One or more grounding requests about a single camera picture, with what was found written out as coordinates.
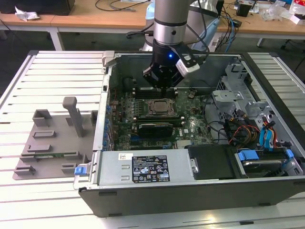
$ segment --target sticker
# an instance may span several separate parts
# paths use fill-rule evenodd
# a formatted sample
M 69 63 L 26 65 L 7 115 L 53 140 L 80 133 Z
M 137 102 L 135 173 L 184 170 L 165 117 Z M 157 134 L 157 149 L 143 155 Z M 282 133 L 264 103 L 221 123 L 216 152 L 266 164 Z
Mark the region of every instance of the sticker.
M 133 156 L 132 181 L 134 183 L 170 181 L 166 155 Z
M 132 160 L 133 154 L 119 154 L 119 160 Z

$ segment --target white paper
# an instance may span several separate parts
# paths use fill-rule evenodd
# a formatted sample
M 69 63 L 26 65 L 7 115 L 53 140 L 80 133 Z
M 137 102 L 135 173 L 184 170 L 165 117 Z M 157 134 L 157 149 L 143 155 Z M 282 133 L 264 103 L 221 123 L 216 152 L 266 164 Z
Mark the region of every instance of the white paper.
M 119 154 L 119 160 L 132 160 L 133 154 Z
M 25 12 L 25 11 L 19 10 L 16 6 L 15 6 L 15 10 L 16 10 L 15 15 L 23 21 L 34 20 L 34 19 L 40 18 L 36 12 Z

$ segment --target wooden desk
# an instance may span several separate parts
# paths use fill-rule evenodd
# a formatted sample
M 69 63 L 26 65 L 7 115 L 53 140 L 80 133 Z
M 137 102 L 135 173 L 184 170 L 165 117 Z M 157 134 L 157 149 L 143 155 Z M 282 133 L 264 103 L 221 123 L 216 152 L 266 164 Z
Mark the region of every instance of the wooden desk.
M 233 19 L 242 22 L 242 26 L 239 28 L 236 35 L 237 37 L 260 38 L 257 46 L 263 44 L 263 38 L 305 40 L 305 26 L 296 25 L 285 18 L 282 18 L 282 21 L 264 21 L 261 15 L 257 13 L 249 13 L 247 17 L 239 17 L 236 16 L 236 11 L 233 10 L 233 5 L 227 7 L 228 3 L 231 2 L 233 1 L 226 0 L 224 6 L 227 13 L 229 13 Z M 228 26 L 225 20 L 221 19 L 214 39 L 224 35 L 227 28 Z
M 99 7 L 111 9 L 109 3 L 113 0 L 103 0 Z M 0 19 L 12 30 L 47 31 L 51 34 L 55 50 L 63 51 L 60 32 L 100 32 L 100 33 L 126 33 L 139 30 L 145 26 L 145 15 L 148 4 L 133 7 L 136 12 L 102 11 L 95 7 L 96 0 L 75 0 L 75 5 L 69 16 L 41 15 L 41 19 L 24 22 L 14 14 L 0 14 Z M 225 7 L 232 0 L 226 0 Z M 117 2 L 115 6 L 125 7 L 132 3 Z M 287 19 L 283 21 L 263 21 L 259 14 L 248 14 L 248 17 L 236 16 L 236 11 L 226 8 L 227 12 L 241 21 L 236 36 L 245 38 L 277 38 L 305 40 L 305 26 L 295 25 Z M 7 30 L 0 24 L 0 30 Z M 221 21 L 213 41 L 225 34 L 227 25 Z
M 2 14 L 0 13 L 0 19 L 6 25 L 19 25 L 19 26 L 51 26 L 51 21 L 55 15 L 39 15 L 40 18 L 36 20 L 23 21 L 20 20 L 15 14 Z
M 99 7 L 111 9 L 109 3 L 113 0 L 103 0 Z M 63 51 L 64 46 L 60 32 L 100 32 L 127 33 L 140 30 L 145 26 L 145 15 L 148 4 L 140 4 L 133 9 L 136 12 L 102 11 L 95 7 L 96 0 L 75 0 L 75 5 L 69 16 L 40 15 L 40 19 L 22 21 L 14 14 L 0 14 L 11 30 L 14 31 L 46 31 L 49 32 L 57 51 Z M 116 7 L 122 8 L 134 3 L 117 2 Z M 7 28 L 0 23 L 0 30 Z
M 109 9 L 113 0 L 103 0 L 98 4 L 102 9 Z M 112 29 L 142 29 L 145 26 L 145 15 L 148 4 L 140 4 L 128 11 L 102 11 L 95 7 L 96 0 L 76 0 L 69 16 L 55 16 L 51 22 L 57 27 L 89 27 Z M 116 7 L 123 8 L 134 3 L 117 2 Z

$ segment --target electronic device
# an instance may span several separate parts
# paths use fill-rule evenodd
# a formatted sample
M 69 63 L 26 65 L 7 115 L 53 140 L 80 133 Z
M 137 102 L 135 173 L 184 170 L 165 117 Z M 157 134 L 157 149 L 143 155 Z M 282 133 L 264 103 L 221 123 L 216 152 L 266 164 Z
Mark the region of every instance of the electronic device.
M 249 10 L 254 6 L 252 1 L 239 1 L 236 10 L 236 15 L 240 17 L 247 17 Z
M 15 13 L 15 6 L 22 11 L 69 15 L 75 0 L 0 0 L 1 13 Z
M 74 181 L 96 216 L 269 206 L 305 191 L 304 129 L 255 63 L 265 59 L 210 54 L 164 95 L 141 75 L 152 55 L 103 54 L 93 155 Z
M 98 111 L 81 116 L 75 97 L 63 100 L 70 116 L 37 110 L 15 174 L 76 161 L 56 172 L 75 168 L 99 217 L 269 206 L 305 191 L 305 131 L 268 78 L 304 85 L 275 56 L 194 53 L 182 36 L 189 4 L 156 0 L 153 52 L 101 53 Z

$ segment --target desk leg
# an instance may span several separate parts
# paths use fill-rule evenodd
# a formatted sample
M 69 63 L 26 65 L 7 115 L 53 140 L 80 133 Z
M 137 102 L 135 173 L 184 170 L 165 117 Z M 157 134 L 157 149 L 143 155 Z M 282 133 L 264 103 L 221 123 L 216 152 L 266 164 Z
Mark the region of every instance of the desk leg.
M 264 41 L 265 41 L 265 38 L 260 38 L 256 46 L 257 47 L 262 47 Z
M 55 50 L 64 51 L 65 48 L 63 46 L 63 43 L 61 40 L 61 34 L 58 32 L 58 29 L 56 27 L 51 27 L 49 30 L 49 33 L 51 35 Z

